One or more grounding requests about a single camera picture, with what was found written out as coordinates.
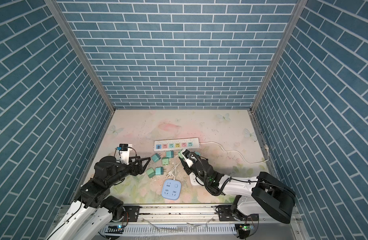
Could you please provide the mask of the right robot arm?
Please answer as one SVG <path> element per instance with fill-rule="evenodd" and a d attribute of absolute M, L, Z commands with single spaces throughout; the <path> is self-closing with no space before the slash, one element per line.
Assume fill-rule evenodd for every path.
<path fill-rule="evenodd" d="M 199 185 L 214 197 L 220 195 L 234 196 L 231 214 L 238 220 L 250 215 L 246 198 L 252 197 L 261 208 L 274 220 L 289 224 L 296 193 L 274 176 L 260 172 L 251 178 L 231 177 L 214 170 L 208 159 L 194 152 L 179 154 L 185 172 L 193 174 Z"/>

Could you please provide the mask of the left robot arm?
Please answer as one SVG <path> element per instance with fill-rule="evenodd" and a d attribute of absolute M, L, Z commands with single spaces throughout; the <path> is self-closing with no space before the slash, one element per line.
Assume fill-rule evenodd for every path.
<path fill-rule="evenodd" d="M 110 196 L 110 188 L 127 176 L 141 175 L 151 158 L 134 156 L 129 164 L 113 156 L 103 157 L 94 166 L 95 174 L 78 190 L 69 209 L 47 237 L 48 240 L 91 240 L 111 221 L 123 221 L 124 202 Z"/>

